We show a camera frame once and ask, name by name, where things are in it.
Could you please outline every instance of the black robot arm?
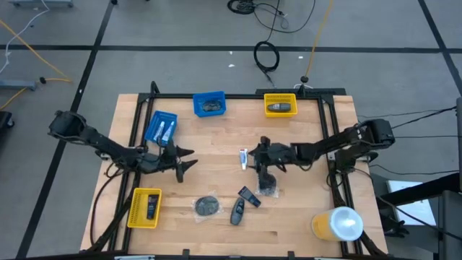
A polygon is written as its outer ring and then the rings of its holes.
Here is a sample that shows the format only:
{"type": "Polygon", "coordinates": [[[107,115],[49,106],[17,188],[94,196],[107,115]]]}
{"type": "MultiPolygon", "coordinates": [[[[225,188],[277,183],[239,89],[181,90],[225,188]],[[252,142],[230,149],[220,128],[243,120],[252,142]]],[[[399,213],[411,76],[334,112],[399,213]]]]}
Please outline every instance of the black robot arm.
{"type": "Polygon", "coordinates": [[[287,146],[280,143],[272,144],[268,137],[262,136],[260,144],[250,151],[249,155],[254,156],[255,165],[251,168],[257,171],[260,189],[268,189],[268,193],[271,193],[276,186],[276,180],[268,174],[268,166],[275,165],[284,172],[286,164],[309,170],[321,155],[327,154],[335,160],[338,171],[348,172],[354,168],[356,160],[360,157],[368,156],[369,161],[374,160],[377,157],[374,150],[388,148],[394,142],[390,123],[383,119],[375,119],[346,128],[341,133],[316,143],[291,143],[287,146]]]}
{"type": "Polygon", "coordinates": [[[123,147],[88,126],[83,116],[71,111],[57,111],[49,129],[48,134],[52,137],[72,144],[91,146],[96,149],[98,156],[106,158],[107,155],[117,167],[127,171],[138,170],[147,174],[175,169],[179,183],[183,182],[186,170],[197,163],[197,160],[178,163],[180,157],[190,155],[194,151],[175,147],[171,140],[160,155],[148,153],[147,147],[123,147]]]}

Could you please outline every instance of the black remote control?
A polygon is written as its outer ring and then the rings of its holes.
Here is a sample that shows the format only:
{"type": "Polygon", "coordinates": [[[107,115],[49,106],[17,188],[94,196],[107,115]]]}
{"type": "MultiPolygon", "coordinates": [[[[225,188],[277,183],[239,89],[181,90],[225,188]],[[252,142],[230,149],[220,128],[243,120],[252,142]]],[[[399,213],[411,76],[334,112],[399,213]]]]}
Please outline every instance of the black remote control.
{"type": "Polygon", "coordinates": [[[231,224],[239,225],[244,215],[244,203],[245,200],[243,198],[237,198],[231,212],[231,224]]]}

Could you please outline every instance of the concrete floor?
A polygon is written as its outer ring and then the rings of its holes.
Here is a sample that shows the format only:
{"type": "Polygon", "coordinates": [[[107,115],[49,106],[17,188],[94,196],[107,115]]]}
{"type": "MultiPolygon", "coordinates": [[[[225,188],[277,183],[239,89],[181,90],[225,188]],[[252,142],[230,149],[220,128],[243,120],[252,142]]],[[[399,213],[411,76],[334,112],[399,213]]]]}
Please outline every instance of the concrete floor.
{"type": "MultiPolygon", "coordinates": [[[[226,0],[119,0],[105,30],[103,46],[254,46],[269,30],[253,15],[238,15],[226,0]]],[[[276,1],[265,1],[275,4],[276,1]]],[[[462,48],[462,18],[458,0],[426,0],[448,48],[462,48]]],[[[75,7],[52,8],[23,34],[30,44],[92,46],[108,1],[74,0],[75,7]]],[[[304,22],[312,1],[282,0],[291,28],[304,22]]],[[[311,46],[327,8],[318,0],[308,25],[295,34],[275,32],[276,46],[311,46]]],[[[19,32],[33,15],[31,8],[14,8],[0,1],[0,18],[19,32]]],[[[271,24],[271,15],[261,13],[271,24]]],[[[0,45],[11,35],[0,27],[0,45]]],[[[418,1],[335,0],[319,46],[438,48],[418,1]]],[[[46,135],[53,113],[70,108],[90,51],[39,51],[74,83],[50,82],[26,92],[8,108],[16,126],[2,139],[0,151],[0,259],[14,258],[50,167],[57,141],[46,135]]],[[[292,87],[306,70],[308,52],[281,52],[271,73],[278,87],[292,87]]],[[[271,62],[272,53],[258,56],[271,62]]],[[[451,54],[462,68],[462,54],[451,54]]],[[[12,51],[0,79],[57,75],[29,51],[12,51]]],[[[107,134],[121,93],[147,92],[155,80],[161,92],[254,93],[270,88],[255,66],[251,51],[98,51],[78,112],[107,134]]],[[[441,53],[317,53],[310,73],[313,87],[344,87],[354,97],[358,114],[373,116],[453,106],[460,96],[441,53]]],[[[14,94],[0,91],[0,103],[14,94]]],[[[389,118],[392,125],[413,118],[389,118]]],[[[455,113],[444,113],[401,127],[395,135],[456,134],[455,113]]],[[[377,163],[400,172],[457,168],[454,139],[399,139],[380,153],[377,163]]],[[[32,240],[28,256],[75,253],[87,221],[100,160],[87,147],[67,145],[32,240]]],[[[437,176],[399,176],[372,169],[382,177],[428,181],[437,176]]],[[[389,240],[397,256],[431,259],[431,254],[389,240]]]]}

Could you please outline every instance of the blue plastic bin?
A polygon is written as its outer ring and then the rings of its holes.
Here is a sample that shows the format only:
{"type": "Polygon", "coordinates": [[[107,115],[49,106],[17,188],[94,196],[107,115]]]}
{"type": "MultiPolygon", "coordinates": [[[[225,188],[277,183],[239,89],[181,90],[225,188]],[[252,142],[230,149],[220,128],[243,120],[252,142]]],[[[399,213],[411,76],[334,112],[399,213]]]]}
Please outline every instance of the blue plastic bin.
{"type": "MultiPolygon", "coordinates": [[[[167,131],[167,129],[170,127],[172,122],[175,122],[173,125],[172,132],[170,133],[170,139],[172,139],[173,134],[175,133],[176,126],[178,124],[178,116],[175,115],[174,113],[168,113],[160,110],[156,110],[154,112],[154,115],[152,116],[151,123],[149,124],[149,128],[147,129],[146,134],[144,135],[144,139],[149,140],[151,142],[154,142],[155,144],[157,143],[156,140],[154,140],[154,135],[156,134],[157,129],[160,126],[160,122],[164,121],[164,129],[162,130],[162,134],[160,135],[160,138],[164,136],[164,133],[167,131]]],[[[161,146],[167,146],[167,142],[161,141],[160,142],[161,146]]]]}
{"type": "Polygon", "coordinates": [[[193,103],[194,103],[194,113],[198,117],[206,117],[206,116],[219,116],[225,113],[226,111],[226,101],[225,101],[225,92],[223,91],[216,91],[216,92],[207,92],[207,93],[199,93],[193,95],[193,103]],[[207,101],[218,100],[222,104],[222,108],[215,111],[206,112],[202,109],[202,105],[207,101]]]}

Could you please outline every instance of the yellow basket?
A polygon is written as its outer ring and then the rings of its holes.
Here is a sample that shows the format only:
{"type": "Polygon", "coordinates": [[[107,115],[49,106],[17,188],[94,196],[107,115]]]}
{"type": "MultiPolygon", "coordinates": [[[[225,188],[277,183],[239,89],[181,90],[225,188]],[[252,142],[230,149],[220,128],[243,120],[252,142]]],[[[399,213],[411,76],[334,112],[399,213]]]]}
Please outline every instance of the yellow basket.
{"type": "Polygon", "coordinates": [[[129,228],[156,228],[159,219],[160,201],[162,190],[160,188],[135,188],[131,201],[130,215],[128,216],[129,228]],[[147,219],[147,198],[149,195],[159,195],[157,200],[154,219],[147,219]]]}
{"type": "Polygon", "coordinates": [[[295,98],[295,94],[265,94],[265,114],[266,117],[293,117],[297,115],[297,99],[295,98]],[[277,103],[290,103],[290,111],[277,113],[268,110],[269,105],[277,103]]]}

